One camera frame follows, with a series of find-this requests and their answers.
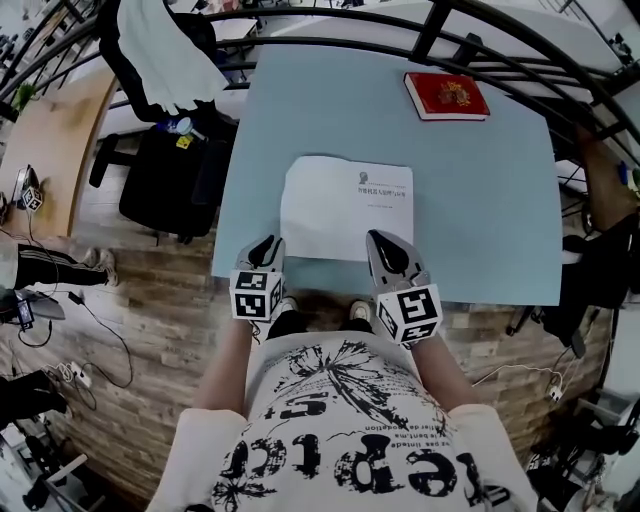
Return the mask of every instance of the red passport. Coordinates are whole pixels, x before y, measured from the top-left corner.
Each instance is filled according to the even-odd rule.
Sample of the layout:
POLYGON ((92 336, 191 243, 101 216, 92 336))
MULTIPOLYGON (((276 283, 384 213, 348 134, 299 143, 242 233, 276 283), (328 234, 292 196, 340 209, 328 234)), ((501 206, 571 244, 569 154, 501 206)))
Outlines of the red passport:
POLYGON ((406 73, 404 84, 423 121, 484 121, 489 107, 473 78, 406 73))

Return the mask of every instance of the cable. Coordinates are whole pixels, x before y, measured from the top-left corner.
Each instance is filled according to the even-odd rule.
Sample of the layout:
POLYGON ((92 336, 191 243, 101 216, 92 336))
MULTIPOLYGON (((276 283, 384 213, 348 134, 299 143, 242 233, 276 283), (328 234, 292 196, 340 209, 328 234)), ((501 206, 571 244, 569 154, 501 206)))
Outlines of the cable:
POLYGON ((69 363, 59 363, 56 366, 45 364, 41 369, 44 370, 45 368, 52 368, 59 371, 60 375, 62 375, 62 380, 67 384, 71 383, 75 377, 75 375, 73 375, 73 370, 71 370, 71 364, 69 363))
POLYGON ((556 371, 556 368, 558 367, 558 364, 560 363, 560 360, 564 357, 564 355, 565 355, 567 352, 569 352, 569 350, 571 350, 571 347, 567 347, 566 349, 564 349, 564 350, 562 351, 562 354, 560 354, 560 355, 558 356, 558 359, 556 359, 556 362, 555 362, 555 363, 553 363, 553 366, 551 367, 551 371, 552 371, 552 372, 554 372, 554 374, 553 374, 553 375, 551 375, 551 377, 549 378, 549 384, 547 384, 547 389, 546 389, 546 391, 545 391, 545 393, 546 393, 546 394, 549 394, 549 388, 553 385, 553 379, 556 377, 556 376, 555 376, 555 371, 556 371))
POLYGON ((260 336, 261 332, 260 327, 258 327, 258 324, 253 320, 250 320, 249 323, 251 324, 251 327, 253 327, 251 329, 251 337, 256 341, 258 345, 260 345, 260 340, 258 339, 258 336, 260 336))
POLYGON ((569 389, 569 386, 571 386, 571 383, 573 382, 573 378, 578 373, 578 369, 580 368, 580 365, 582 364, 583 359, 584 358, 582 358, 582 359, 580 359, 580 361, 578 361, 578 364, 576 365, 576 369, 571 374, 571 378, 569 379, 569 383, 564 387, 564 390, 562 391, 563 394, 566 393, 567 390, 569 389))
POLYGON ((114 331, 111 327, 109 327, 108 325, 103 324, 100 319, 93 314, 93 311, 91 311, 87 305, 84 302, 80 303, 82 306, 85 307, 85 309, 91 314, 91 316, 93 317, 93 319, 98 322, 98 324, 100 324, 102 327, 104 327, 105 329, 107 329, 108 331, 110 331, 116 338, 118 338, 121 342, 122 342, 122 346, 124 347, 125 351, 127 352, 127 360, 129 361, 129 381, 122 385, 122 384, 117 384, 116 382, 113 381, 113 379, 111 379, 111 377, 109 377, 102 368, 100 368, 97 364, 92 363, 91 361, 88 361, 86 363, 84 363, 81 367, 80 367, 80 372, 84 372, 84 369, 87 366, 93 366, 96 370, 98 370, 102 376, 107 379, 111 384, 113 384, 115 387, 120 388, 120 389, 126 389, 128 388, 131 383, 133 382, 133 363, 131 362, 131 352, 129 351, 129 347, 127 346, 126 342, 124 341, 124 338, 122 336, 120 336, 116 331, 114 331))
POLYGON ((93 400, 93 405, 89 405, 87 401, 84 399, 84 397, 82 396, 82 393, 80 392, 80 386, 78 386, 78 379, 76 378, 75 375, 73 376, 72 384, 73 384, 73 387, 76 388, 76 392, 78 393, 78 396, 80 397, 80 400, 82 400, 82 403, 84 404, 84 406, 90 411, 97 411, 98 401, 96 400, 96 396, 91 392, 91 390, 89 388, 85 388, 84 386, 82 388, 84 391, 89 393, 89 395, 91 395, 91 399, 93 400))
POLYGON ((503 368, 526 368, 527 370, 532 370, 532 371, 537 371, 537 372, 551 372, 551 373, 553 373, 555 375, 560 376, 560 388, 562 389, 562 374, 560 372, 556 372, 556 371, 552 370, 551 368, 535 368, 535 367, 531 367, 531 366, 525 366, 524 364, 503 364, 500 368, 496 368, 490 374, 485 375, 478 382, 476 382, 475 384, 472 384, 471 387, 476 387, 478 384, 480 384, 481 382, 484 382, 489 377, 491 377, 494 373, 499 372, 503 368))
POLYGON ((33 345, 31 343, 27 343, 26 341, 24 341, 22 339, 22 337, 20 336, 21 333, 23 333, 24 331, 20 330, 18 331, 18 339, 22 342, 23 345, 26 345, 29 348, 42 348, 44 347, 47 343, 49 343, 49 340, 51 339, 51 331, 53 330, 53 324, 51 322, 51 320, 49 320, 49 335, 47 336, 47 339, 44 340, 43 343, 40 343, 39 345, 33 345))

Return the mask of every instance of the sneaker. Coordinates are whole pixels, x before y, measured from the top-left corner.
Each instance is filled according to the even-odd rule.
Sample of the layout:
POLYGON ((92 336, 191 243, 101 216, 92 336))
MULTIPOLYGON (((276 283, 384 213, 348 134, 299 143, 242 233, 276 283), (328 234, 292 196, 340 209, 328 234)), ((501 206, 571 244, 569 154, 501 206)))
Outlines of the sneaker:
POLYGON ((357 300, 351 304, 349 320, 355 320, 356 318, 366 320, 371 323, 371 306, 369 306, 368 302, 364 300, 357 300))
POLYGON ((285 311, 300 311, 300 307, 298 306, 298 301, 293 297, 285 297, 280 302, 280 314, 285 311))
POLYGON ((109 286, 118 286, 116 257, 111 251, 108 251, 106 249, 100 250, 100 261, 98 261, 97 268, 101 268, 107 272, 107 284, 109 286))
POLYGON ((93 268, 98 264, 98 261, 98 249, 96 249, 95 247, 89 247, 80 263, 86 265, 89 268, 93 268))
POLYGON ((280 301, 280 304, 276 306, 275 314, 273 315, 272 321, 275 320, 285 311, 300 311, 298 307, 298 301, 293 297, 285 297, 280 301))

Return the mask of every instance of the yellow tag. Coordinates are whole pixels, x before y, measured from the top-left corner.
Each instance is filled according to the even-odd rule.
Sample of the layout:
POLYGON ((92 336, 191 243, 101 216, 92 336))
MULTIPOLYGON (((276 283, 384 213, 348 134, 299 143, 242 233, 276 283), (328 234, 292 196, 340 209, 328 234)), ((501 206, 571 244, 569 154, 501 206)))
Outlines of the yellow tag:
POLYGON ((178 139, 178 142, 176 142, 176 147, 187 149, 189 147, 189 144, 191 144, 191 138, 183 135, 178 139))

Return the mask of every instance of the floor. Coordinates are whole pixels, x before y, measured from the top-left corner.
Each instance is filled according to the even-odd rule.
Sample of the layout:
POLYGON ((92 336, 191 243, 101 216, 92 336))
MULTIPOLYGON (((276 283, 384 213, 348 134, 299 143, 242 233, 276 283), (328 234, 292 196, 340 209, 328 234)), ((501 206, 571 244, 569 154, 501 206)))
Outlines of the floor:
MULTIPOLYGON (((226 283, 209 277, 215 245, 215 228, 209 236, 189 246, 163 237, 158 246, 143 228, 118 213, 118 200, 126 169, 110 166, 100 189, 87 185, 79 219, 86 226, 113 228, 135 235, 111 240, 121 284, 81 290, 86 304, 107 326, 126 340, 132 354, 133 383, 119 389, 102 376, 91 373, 91 396, 63 385, 71 412, 50 413, 59 439, 69 437, 89 457, 89 467, 106 478, 134 508, 143 509, 160 478, 180 412, 189 407, 195 386, 207 362, 215 355, 230 317, 226 283)), ((577 231, 569 218, 567 229, 577 231)), ((49 248, 68 250, 81 258, 89 240, 43 240, 49 248)), ((51 286, 41 286, 51 290, 51 286)), ((129 376, 121 342, 100 326, 83 308, 74 305, 66 291, 78 287, 60 285, 55 298, 67 319, 54 322, 49 344, 31 349, 17 339, 16 327, 0 328, 0 373, 32 371, 45 365, 93 361, 116 382, 129 376)), ((348 297, 307 294, 300 297, 303 311, 315 328, 337 325, 349 303, 348 297)), ((516 336, 504 334, 515 308, 482 304, 446 304, 443 335, 460 365, 473 382, 501 365, 524 364, 553 367, 564 347, 542 328, 529 322, 516 336)), ((533 443, 548 432, 549 413, 566 406, 572 398, 591 389, 600 376, 608 349, 611 313, 603 311, 592 326, 588 355, 574 362, 566 354, 557 364, 566 372, 568 389, 559 405, 546 398, 548 372, 522 367, 505 368, 478 386, 482 400, 494 406, 502 418, 513 446, 524 463, 533 443)), ((29 334, 37 343, 46 336, 46 324, 29 334)))

